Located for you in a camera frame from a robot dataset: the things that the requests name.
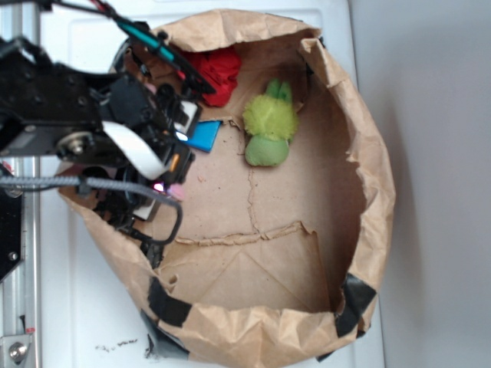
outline paper bag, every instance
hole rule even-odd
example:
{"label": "paper bag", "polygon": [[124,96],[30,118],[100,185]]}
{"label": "paper bag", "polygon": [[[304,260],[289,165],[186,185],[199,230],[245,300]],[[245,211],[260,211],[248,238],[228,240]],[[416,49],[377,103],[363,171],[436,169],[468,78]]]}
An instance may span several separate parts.
{"label": "paper bag", "polygon": [[[126,286],[167,356],[231,367],[280,367],[322,357],[370,326],[394,207],[386,147],[363,100],[301,21],[216,10],[164,25],[170,44],[201,52],[233,46],[238,87],[203,120],[223,121],[211,153],[196,152],[184,220],[152,270],[139,245],[73,192],[70,206]],[[146,82],[179,84],[151,54]],[[287,160],[244,160],[245,104],[274,77],[292,85],[300,125]],[[139,224],[165,238],[172,211]]]}

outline red cloth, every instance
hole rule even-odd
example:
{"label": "red cloth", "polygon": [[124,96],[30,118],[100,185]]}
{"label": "red cloth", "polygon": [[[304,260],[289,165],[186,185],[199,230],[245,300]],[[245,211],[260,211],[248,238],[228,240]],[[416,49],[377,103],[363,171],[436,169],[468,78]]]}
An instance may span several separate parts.
{"label": "red cloth", "polygon": [[233,90],[237,87],[237,75],[242,64],[233,47],[207,52],[185,52],[183,56],[215,88],[215,94],[204,94],[205,103],[210,106],[227,105]]}

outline blue block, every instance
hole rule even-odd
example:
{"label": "blue block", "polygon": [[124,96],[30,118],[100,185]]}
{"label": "blue block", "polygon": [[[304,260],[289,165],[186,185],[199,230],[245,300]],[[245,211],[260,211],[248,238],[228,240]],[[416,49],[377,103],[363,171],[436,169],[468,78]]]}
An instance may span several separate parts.
{"label": "blue block", "polygon": [[216,134],[220,125],[222,125],[222,122],[218,120],[198,123],[194,130],[193,138],[184,143],[198,150],[209,152],[215,143]]}

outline green stuffed toy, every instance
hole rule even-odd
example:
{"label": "green stuffed toy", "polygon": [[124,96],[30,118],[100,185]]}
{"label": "green stuffed toy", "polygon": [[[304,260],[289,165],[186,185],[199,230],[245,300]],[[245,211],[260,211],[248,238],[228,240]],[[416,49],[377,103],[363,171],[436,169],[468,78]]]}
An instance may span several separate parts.
{"label": "green stuffed toy", "polygon": [[288,82],[269,82],[265,94],[245,106],[245,131],[252,136],[245,148],[245,160],[252,166],[277,166],[288,156],[288,143],[298,128]]}

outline gray wall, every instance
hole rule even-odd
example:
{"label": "gray wall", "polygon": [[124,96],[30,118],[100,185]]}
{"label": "gray wall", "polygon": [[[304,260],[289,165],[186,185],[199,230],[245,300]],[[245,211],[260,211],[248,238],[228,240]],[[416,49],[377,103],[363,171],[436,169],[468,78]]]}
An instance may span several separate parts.
{"label": "gray wall", "polygon": [[397,184],[387,368],[491,364],[491,1],[351,0]]}

